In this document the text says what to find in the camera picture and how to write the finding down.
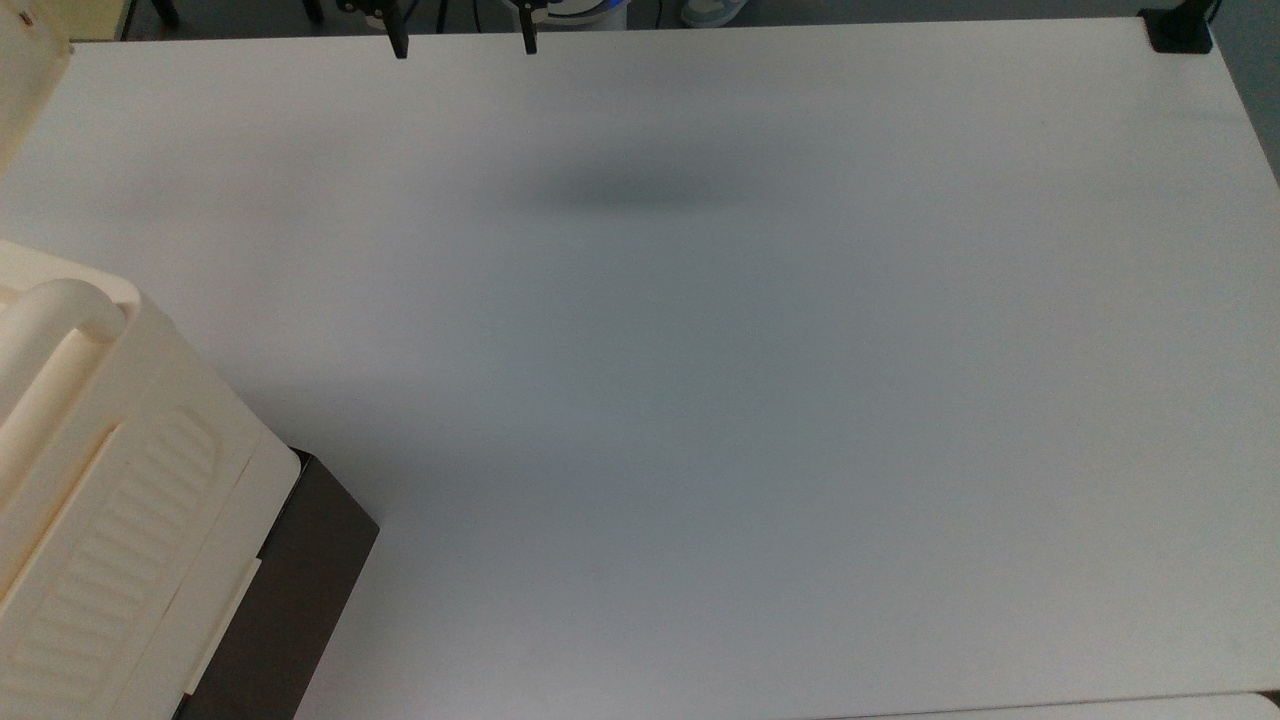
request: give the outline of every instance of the table surface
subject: table surface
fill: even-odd
[[[84,45],[0,234],[383,524],[300,717],[1280,687],[1280,192],[1140,20]]]
[[[927,720],[1277,720],[1280,710],[1257,694],[1228,694],[931,712],[925,717]]]

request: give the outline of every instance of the floor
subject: floor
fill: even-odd
[[[364,15],[321,0],[325,22],[307,20],[301,0],[175,0],[182,26],[160,24],[148,0],[133,0],[125,40],[302,37],[379,33]],[[407,8],[411,0],[401,0]],[[628,29],[680,28],[681,0],[632,0]],[[444,32],[512,32],[502,0],[420,0],[411,35],[435,32],[447,3]],[[735,26],[791,26],[882,22],[978,20],[1004,18],[1132,17],[1140,8],[1172,0],[750,0]],[[1253,127],[1280,179],[1280,0],[1225,0],[1213,33],[1231,69]]]

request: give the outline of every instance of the chair leg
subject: chair leg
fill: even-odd
[[[151,0],[160,22],[168,28],[178,27],[178,9],[173,6],[173,0]]]
[[[307,10],[307,19],[314,23],[324,22],[324,9],[320,8],[320,0],[302,0],[302,6]]]

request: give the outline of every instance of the plastic bin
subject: plastic bin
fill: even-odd
[[[137,288],[0,241],[0,717],[168,719],[297,475]]]

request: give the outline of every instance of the bin handle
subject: bin handle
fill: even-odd
[[[0,311],[0,425],[72,331],[109,343],[128,320],[105,292],[84,281],[40,283]]]

